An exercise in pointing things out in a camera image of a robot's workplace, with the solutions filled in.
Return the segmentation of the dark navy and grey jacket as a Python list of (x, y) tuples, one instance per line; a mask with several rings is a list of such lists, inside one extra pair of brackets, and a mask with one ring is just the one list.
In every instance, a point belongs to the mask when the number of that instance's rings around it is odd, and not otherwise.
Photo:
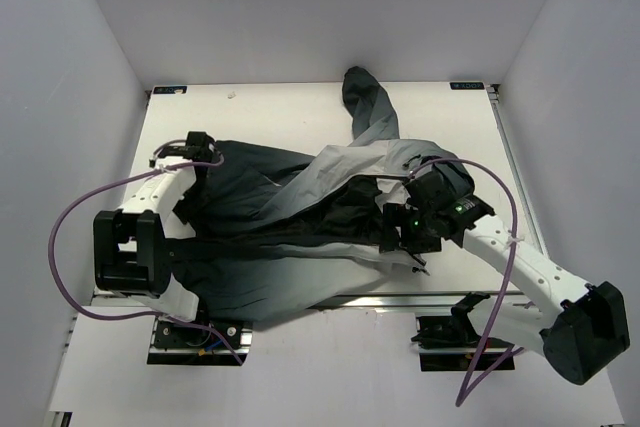
[(403, 184), (434, 170), (474, 192), (456, 156), (404, 139), (386, 90), (364, 68), (344, 76), (352, 142), (315, 155), (221, 140), (210, 169), (177, 217), (195, 232), (168, 243), (176, 280), (214, 321), (276, 322), (335, 295), (373, 287), (421, 255), (382, 253), (382, 207), (408, 199)]

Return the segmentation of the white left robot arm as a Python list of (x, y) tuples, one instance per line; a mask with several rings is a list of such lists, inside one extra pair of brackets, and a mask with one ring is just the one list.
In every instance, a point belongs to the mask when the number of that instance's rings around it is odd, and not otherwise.
[(151, 172), (141, 178), (138, 190), (93, 221), (96, 286), (179, 319), (177, 334), (191, 346), (209, 339), (212, 324), (197, 312), (197, 295), (171, 272), (164, 227), (178, 203), (195, 195), (208, 171), (223, 162), (215, 140), (205, 132), (167, 142), (152, 154)]

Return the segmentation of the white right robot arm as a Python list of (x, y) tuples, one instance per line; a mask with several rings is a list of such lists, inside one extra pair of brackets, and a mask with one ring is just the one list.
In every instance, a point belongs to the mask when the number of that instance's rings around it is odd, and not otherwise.
[(405, 182), (405, 203), (382, 207), (383, 251), (414, 257), (455, 243), (516, 286), (532, 307), (472, 292), (448, 319), (423, 329), (424, 349), (478, 347), (487, 332), (544, 357), (565, 380), (583, 385), (630, 346), (624, 298), (609, 282), (594, 285), (560, 267), (528, 243), (476, 195), (455, 193), (442, 176), (428, 172)]

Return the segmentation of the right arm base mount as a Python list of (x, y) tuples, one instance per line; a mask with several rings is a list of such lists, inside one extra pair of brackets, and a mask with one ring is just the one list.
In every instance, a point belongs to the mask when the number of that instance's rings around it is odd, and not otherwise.
[(445, 314), (417, 317), (411, 342), (418, 347), (422, 372), (465, 372), (470, 367), (483, 328), (474, 329), (467, 314), (489, 298), (487, 293), (468, 293)]

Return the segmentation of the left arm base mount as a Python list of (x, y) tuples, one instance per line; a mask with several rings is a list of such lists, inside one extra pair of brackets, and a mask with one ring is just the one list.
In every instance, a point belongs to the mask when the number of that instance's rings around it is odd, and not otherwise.
[[(252, 341), (250, 322), (218, 321), (210, 324), (230, 344), (242, 362)], [(157, 366), (239, 367), (220, 338), (208, 331), (188, 328), (165, 320), (153, 327), (147, 364)]]

